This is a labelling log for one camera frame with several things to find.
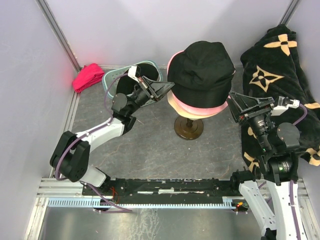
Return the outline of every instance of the hat stand base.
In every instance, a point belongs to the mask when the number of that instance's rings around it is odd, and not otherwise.
[[[174,122],[174,131],[184,140],[194,140],[200,137],[204,131],[204,123],[201,119],[191,120],[178,116]]]

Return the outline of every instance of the pink towel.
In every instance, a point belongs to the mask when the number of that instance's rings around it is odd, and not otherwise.
[[[74,91],[81,93],[83,90],[91,87],[102,80],[105,72],[96,63],[84,66],[78,76],[73,80]]]

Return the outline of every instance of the hat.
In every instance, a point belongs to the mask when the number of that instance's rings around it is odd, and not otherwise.
[[[198,41],[176,54],[168,68],[168,82],[182,103],[195,108],[223,105],[231,90],[235,67],[221,42]]]
[[[168,74],[170,63],[172,59],[179,53],[183,51],[179,51],[176,54],[174,54],[171,59],[168,62],[166,73]],[[225,101],[222,105],[217,107],[211,107],[211,108],[199,108],[199,107],[193,107],[189,106],[182,101],[180,101],[170,90],[170,92],[167,94],[167,100],[171,107],[174,108],[174,110],[181,116],[185,118],[193,118],[193,119],[204,119],[208,117],[212,117],[220,112],[222,112],[227,106],[228,103]]]

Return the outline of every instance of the plastic basket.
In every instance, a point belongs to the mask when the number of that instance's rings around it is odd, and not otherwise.
[[[146,61],[141,61],[141,62],[138,62],[138,63],[135,63],[133,65],[137,65],[137,64],[150,64],[150,65],[153,65],[155,66],[156,70],[158,71],[159,73],[159,77],[158,77],[158,81],[159,82],[162,82],[164,80],[161,72],[160,72],[160,69],[159,67],[156,65],[156,63],[154,63],[153,61],[149,61],[149,60],[146,60]],[[125,66],[125,67],[122,67],[122,68],[119,68],[119,69],[115,69],[115,70],[111,70],[111,71],[108,71],[105,75],[103,75],[102,77],[102,85],[103,85],[103,88],[104,88],[104,91],[106,92],[107,89],[109,88],[109,86],[111,85],[111,83],[115,80],[115,78],[119,75],[122,75],[124,74],[130,67],[130,66]],[[108,92],[108,97],[110,99],[113,99],[114,98],[114,95],[116,94],[116,91],[117,91],[117,86],[118,86],[118,82],[119,80],[117,80],[110,88],[109,92]],[[145,105],[143,106],[146,106],[146,105],[149,105],[151,103],[154,103],[153,100],[149,100],[148,102],[146,102]]]

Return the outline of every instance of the gray floor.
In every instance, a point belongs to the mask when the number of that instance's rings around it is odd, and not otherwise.
[[[243,69],[236,70],[232,89],[242,92]],[[104,89],[96,84],[81,93],[72,131],[80,132],[104,122]],[[167,102],[143,107],[127,134],[101,145],[89,164],[117,178],[220,178],[242,170],[240,128],[229,109],[206,118],[203,134],[196,140],[179,138],[174,131],[178,114]]]

